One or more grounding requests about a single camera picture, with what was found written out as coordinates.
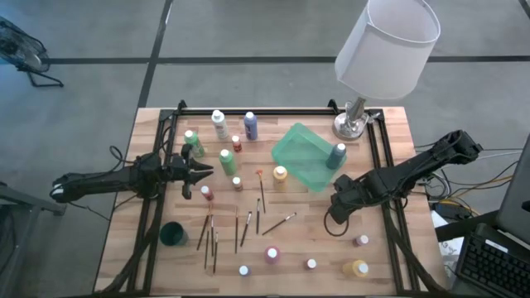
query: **lamp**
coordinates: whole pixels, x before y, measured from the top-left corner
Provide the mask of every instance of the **lamp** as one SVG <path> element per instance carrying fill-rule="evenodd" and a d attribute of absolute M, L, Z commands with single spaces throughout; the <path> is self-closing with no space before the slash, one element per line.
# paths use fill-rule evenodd
<path fill-rule="evenodd" d="M 377 115 L 364 113 L 365 99 L 402 99 L 416 87 L 440 23 L 423 0 L 368 0 L 335 60 L 337 79 L 357 94 L 337 116 L 337 137 L 354 140 Z"/>

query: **keyboard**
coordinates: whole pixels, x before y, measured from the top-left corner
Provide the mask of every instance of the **keyboard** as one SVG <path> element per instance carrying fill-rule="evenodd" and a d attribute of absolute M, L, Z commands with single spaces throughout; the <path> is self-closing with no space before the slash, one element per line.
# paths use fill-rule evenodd
<path fill-rule="evenodd" d="M 496 296 L 530 298 L 530 251 L 481 223 L 465 237 L 456 275 Z"/>

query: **paintbrush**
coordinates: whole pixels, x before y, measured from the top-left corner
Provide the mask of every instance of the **paintbrush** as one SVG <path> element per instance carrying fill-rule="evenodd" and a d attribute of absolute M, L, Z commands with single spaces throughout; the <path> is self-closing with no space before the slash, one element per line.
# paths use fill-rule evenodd
<path fill-rule="evenodd" d="M 248 211 L 247 224 L 245 224 L 245 229 L 243 230 L 243 236 L 241 237 L 240 247 L 243 247 L 243 243 L 245 242 L 245 236 L 247 236 L 247 229 L 248 229 L 248 224 L 250 224 L 251 216 L 252 216 L 252 211 Z"/>
<path fill-rule="evenodd" d="M 208 242 L 209 241 L 210 241 L 210 231 L 206 231 L 205 270 L 206 270 L 206 263 L 208 262 Z"/>
<path fill-rule="evenodd" d="M 265 231 L 265 233 L 263 233 L 262 236 L 265 235 L 266 233 L 271 232 L 273 229 L 277 228 L 280 224 L 285 223 L 285 222 L 286 222 L 287 220 L 289 220 L 291 217 L 295 217 L 295 216 L 296 216 L 296 212 L 293 213 L 293 214 L 291 214 L 291 215 L 289 215 L 289 216 L 287 216 L 286 218 L 282 219 L 281 222 L 276 223 L 275 225 L 272 226 L 272 228 L 270 228 L 270 229 L 268 229 L 267 231 Z"/>
<path fill-rule="evenodd" d="M 217 266 L 217 244 L 218 244 L 219 233 L 215 232 L 215 257 L 214 257 L 214 274 L 215 267 Z"/>
<path fill-rule="evenodd" d="M 262 189 L 263 212 L 266 214 L 266 213 L 267 213 L 267 210 L 265 209 L 265 196 L 263 195 L 262 173 L 263 173 L 263 170 L 257 170 L 257 171 L 256 171 L 256 174 L 259 175 L 259 186 L 260 186 L 261 189 Z"/>
<path fill-rule="evenodd" d="M 238 253 L 238 206 L 235 206 L 235 253 Z"/>
<path fill-rule="evenodd" d="M 256 235 L 259 234 L 259 198 L 256 204 Z"/>
<path fill-rule="evenodd" d="M 210 217 L 211 210 L 212 210 L 212 207 L 210 205 L 210 208 L 208 209 L 208 213 L 206 214 L 205 223 L 202 225 L 202 231 L 200 231 L 200 238 L 199 238 L 199 244 L 197 244 L 197 250 L 199 250 L 200 243 L 202 242 L 202 238 L 205 236 L 206 225 L 208 224 L 208 218 Z"/>
<path fill-rule="evenodd" d="M 210 215 L 211 219 L 212 219 L 212 227 L 211 227 L 211 230 L 212 230 L 212 257 L 214 256 L 214 215 L 211 214 Z"/>

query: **white lampshade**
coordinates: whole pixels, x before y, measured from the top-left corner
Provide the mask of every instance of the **white lampshade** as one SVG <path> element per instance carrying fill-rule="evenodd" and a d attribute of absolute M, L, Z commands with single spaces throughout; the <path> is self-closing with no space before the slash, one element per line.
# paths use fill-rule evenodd
<path fill-rule="evenodd" d="M 335 61 L 337 79 L 366 99 L 416 87 L 440 23 L 423 0 L 369 0 Z"/>

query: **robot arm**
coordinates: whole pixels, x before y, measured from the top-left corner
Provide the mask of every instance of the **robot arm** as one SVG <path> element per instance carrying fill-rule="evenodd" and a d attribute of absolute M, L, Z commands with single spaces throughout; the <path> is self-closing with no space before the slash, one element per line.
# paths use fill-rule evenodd
<path fill-rule="evenodd" d="M 342 224 L 355 210 L 405 197 L 416 180 L 447 164 L 472 162 L 481 151 L 480 144 L 459 130 L 448 133 L 428 151 L 397 166 L 373 169 L 355 180 L 342 175 L 333 184 L 337 192 L 331 196 L 328 213 L 336 223 Z"/>
<path fill-rule="evenodd" d="M 159 183 L 184 181 L 182 195 L 191 199 L 190 184 L 195 184 L 213 171 L 212 166 L 190 158 L 191 145 L 184 145 L 181 154 L 175 154 L 168 166 L 161 165 L 157 153 L 138 156 L 130 165 L 118 171 L 77 174 L 69 173 L 53 182 L 50 196 L 58 203 L 68 203 L 85 195 L 131 190 L 147 199 L 157 195 Z"/>

